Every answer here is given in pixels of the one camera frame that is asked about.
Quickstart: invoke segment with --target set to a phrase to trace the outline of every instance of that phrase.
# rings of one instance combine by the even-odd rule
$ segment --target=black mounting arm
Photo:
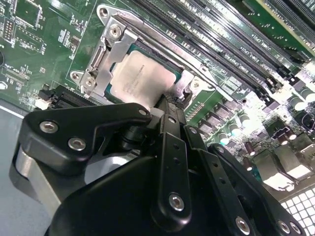
[[[85,184],[87,165],[133,160]],[[305,235],[298,222],[221,145],[205,147],[183,109],[139,104],[27,115],[13,184],[52,216],[49,236]]]

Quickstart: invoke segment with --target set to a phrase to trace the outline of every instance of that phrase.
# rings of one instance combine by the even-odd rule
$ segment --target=black memory slot
[[[292,11],[291,8],[283,0],[273,0],[272,4],[275,6],[284,16],[294,23],[294,25],[311,41],[315,41],[315,32],[309,27],[303,20]]]
[[[165,14],[162,9],[159,9],[154,4],[147,0],[130,0],[135,6],[139,7],[142,11],[147,13],[150,17],[154,18],[161,25],[166,26],[172,32],[174,32],[179,37],[185,39],[185,42],[190,44],[193,48],[200,51],[203,55],[215,61],[215,63],[220,66],[222,69],[228,71],[233,77],[237,78],[239,81],[242,81],[248,88],[256,90],[257,88],[263,88],[259,83],[254,81],[245,73],[234,69],[227,63],[220,55],[210,51],[208,47],[205,47],[201,40],[196,36],[193,36],[189,31],[183,28],[182,25],[175,22],[173,19],[170,19],[168,14]]]
[[[206,0],[200,0],[211,9],[214,7],[209,4]],[[241,13],[239,13],[234,7],[232,7],[226,0],[217,0],[220,4],[230,10],[237,18],[239,18],[245,25],[247,25],[256,35],[258,35],[263,41],[267,42],[271,47],[273,47],[282,57],[288,59],[290,55],[276,43],[265,36],[256,26],[254,26],[249,20],[247,20]]]
[[[198,29],[200,33],[204,34],[209,39],[211,39],[211,41],[214,42],[217,47],[224,49],[225,52],[229,53],[230,55],[233,55],[235,61],[237,63],[240,63],[240,64],[239,64],[239,67],[237,67],[232,62],[230,62],[232,64],[232,66],[234,66],[235,68],[239,68],[239,69],[240,68],[247,69],[249,71],[249,73],[253,74],[253,76],[250,77],[252,80],[259,81],[259,83],[264,82],[270,87],[270,89],[273,88],[273,85],[271,85],[268,82],[267,78],[270,78],[272,80],[273,84],[278,84],[278,82],[267,71],[263,70],[259,65],[254,63],[252,61],[252,59],[248,58],[247,61],[245,62],[244,61],[245,60],[244,55],[240,50],[238,50],[234,45],[232,45],[224,37],[222,37],[221,35],[219,35],[215,31],[213,31],[208,25],[204,24],[193,13],[191,13],[187,10],[185,11],[184,7],[180,8],[180,6],[181,6],[180,4],[177,4],[175,7],[173,5],[170,5],[168,2],[164,1],[163,3],[166,6],[168,6],[169,9],[171,9],[173,11],[173,13],[175,13],[177,16],[179,16],[181,20],[188,22],[195,29]]]
[[[248,56],[245,56],[240,49],[235,47],[232,43],[230,43],[226,38],[215,32],[211,29],[209,25],[207,25],[204,21],[202,21],[200,18],[195,16],[193,13],[191,13],[189,10],[187,10],[181,3],[178,3],[176,0],[166,0],[166,2],[172,3],[167,4],[170,9],[172,9],[177,15],[180,15],[181,18],[183,18],[185,21],[189,22],[191,26],[194,26],[196,29],[200,30],[204,35],[208,36],[213,42],[216,43],[217,46],[220,48],[223,48],[225,51],[229,52],[230,54],[236,56],[240,62],[242,62],[243,65],[246,65],[249,67],[250,71],[254,72],[256,77],[260,77],[262,81],[266,81],[266,77],[271,77],[271,75],[263,70],[259,65],[257,65],[255,62],[252,61],[251,58]],[[243,43],[243,47],[248,49],[248,46]]]
[[[286,4],[296,12],[302,20],[315,30],[315,14],[308,9],[300,0],[287,0]]]
[[[220,23],[229,34],[235,35],[235,38],[246,42],[247,47],[253,50],[256,54],[261,56],[261,60],[271,69],[277,71],[278,67],[281,67],[282,64],[271,54],[263,48],[258,42],[252,39],[246,32],[240,29],[236,24],[224,16],[220,11],[213,8],[206,0],[192,0],[191,4],[202,11],[206,16],[214,19],[214,21]],[[205,7],[210,8],[211,11],[208,12],[205,10]]]

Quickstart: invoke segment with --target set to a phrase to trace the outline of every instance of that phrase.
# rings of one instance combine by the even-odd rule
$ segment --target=capacitor
[[[293,132],[292,129],[289,129],[285,135],[290,139],[290,140],[295,140],[296,139],[296,134]]]
[[[243,158],[243,166],[247,171],[252,170],[252,162],[248,159],[248,157]]]
[[[301,91],[301,96],[306,102],[315,102],[315,93],[309,88],[305,88]]]
[[[282,135],[280,137],[278,137],[278,142],[281,144],[281,145],[286,145],[288,143],[285,135]]]
[[[251,125],[251,119],[249,118],[248,115],[242,114],[239,116],[239,119],[240,119],[243,127],[246,128],[246,127],[249,127]]]
[[[228,128],[233,136],[238,136],[242,132],[236,123],[231,123]]]
[[[255,152],[254,147],[252,146],[252,143],[246,142],[244,145],[245,145],[245,148],[246,148],[246,151],[248,152],[248,154],[250,156],[254,156],[256,152]]]
[[[307,107],[307,103],[296,96],[291,98],[290,104],[296,111],[302,111]]]
[[[227,133],[224,133],[224,132],[219,133],[218,134],[218,138],[220,140],[220,144],[222,144],[222,145],[227,145],[228,144],[229,140],[228,140]]]

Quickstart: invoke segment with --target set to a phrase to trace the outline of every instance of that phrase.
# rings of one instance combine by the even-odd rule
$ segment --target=bolt
[[[44,133],[53,134],[58,131],[58,126],[52,121],[43,121],[39,124],[39,128]]]
[[[92,77],[89,77],[87,81],[85,82],[85,84],[89,87],[93,87],[95,85],[95,79]]]
[[[289,227],[286,225],[285,222],[283,222],[282,220],[279,220],[278,221],[278,225],[280,227],[280,229],[285,232],[286,234],[289,234],[290,233],[290,229]]]
[[[143,115],[143,116],[146,116],[147,115],[147,113],[145,112],[145,111],[143,111],[143,110],[139,110],[139,113],[141,114],[141,115]]]
[[[299,229],[299,227],[297,227],[296,224],[294,224],[293,222],[290,222],[290,225],[294,229],[295,232],[297,232],[299,235],[302,234],[301,230]]]
[[[236,217],[235,222],[237,227],[243,234],[250,235],[251,229],[242,217],[240,216]]]
[[[100,14],[101,17],[106,18],[106,17],[108,16],[108,11],[107,11],[106,8],[101,8],[101,9],[99,10],[99,14]]]
[[[191,131],[193,134],[196,134],[196,133],[197,133],[197,130],[196,130],[195,128],[190,127],[189,129],[190,129],[190,131]]]
[[[80,76],[77,73],[72,74],[72,79],[78,80],[79,78],[80,78]]]
[[[86,144],[85,142],[80,139],[80,138],[71,138],[69,139],[68,141],[68,146],[73,149],[73,150],[76,150],[76,151],[82,151],[85,149],[86,147]]]
[[[221,147],[217,147],[218,151],[221,152],[221,153],[224,153],[224,149],[221,148]]]
[[[171,194],[168,198],[169,204],[171,207],[176,211],[182,211],[184,210],[185,204],[183,199],[178,196],[177,194]]]
[[[113,24],[109,28],[109,34],[113,39],[118,39],[122,35],[122,29],[118,25]]]

